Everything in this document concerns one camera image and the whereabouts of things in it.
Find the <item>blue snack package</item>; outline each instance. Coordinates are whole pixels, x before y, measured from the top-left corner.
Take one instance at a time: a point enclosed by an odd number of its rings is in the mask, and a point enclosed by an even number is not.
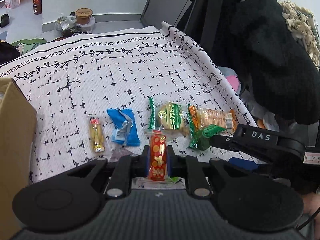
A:
[[[115,126],[111,135],[111,141],[123,146],[140,145],[137,126],[131,109],[108,109],[107,114]]]

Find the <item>gray cabinet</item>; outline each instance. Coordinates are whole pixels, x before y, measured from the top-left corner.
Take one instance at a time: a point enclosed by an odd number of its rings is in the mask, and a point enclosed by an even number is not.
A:
[[[148,0],[141,16],[144,26],[162,28],[161,22],[176,26],[191,2],[188,0]]]

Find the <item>white patterned tablecloth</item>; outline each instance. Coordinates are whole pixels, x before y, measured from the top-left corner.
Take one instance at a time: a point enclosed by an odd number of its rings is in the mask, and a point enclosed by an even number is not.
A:
[[[134,111],[141,154],[148,140],[148,96],[156,100],[188,103],[236,111],[239,123],[255,122],[228,81],[197,42],[167,23],[162,30],[149,26],[97,35],[81,34],[40,46],[0,67],[1,77],[12,77],[37,110],[37,130],[31,153],[30,180],[35,183],[86,163],[111,157],[114,128],[105,113],[108,108]],[[92,152],[88,114],[103,121],[106,151]],[[211,148],[188,149],[190,138],[172,143],[176,154],[228,160],[232,156],[252,158]]]

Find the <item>human hand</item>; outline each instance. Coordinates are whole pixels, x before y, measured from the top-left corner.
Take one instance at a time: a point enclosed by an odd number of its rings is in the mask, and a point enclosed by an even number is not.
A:
[[[312,216],[320,207],[320,195],[310,193],[302,196],[305,214]],[[320,213],[315,217],[315,239],[320,239]]]

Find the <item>gray ribbed surface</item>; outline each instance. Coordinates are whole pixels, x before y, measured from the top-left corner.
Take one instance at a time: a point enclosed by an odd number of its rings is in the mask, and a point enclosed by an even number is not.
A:
[[[132,190],[129,197],[109,201],[99,216],[84,227],[60,235],[27,230],[14,240],[296,240],[295,230],[259,235],[235,228],[216,213],[208,201],[185,190]]]

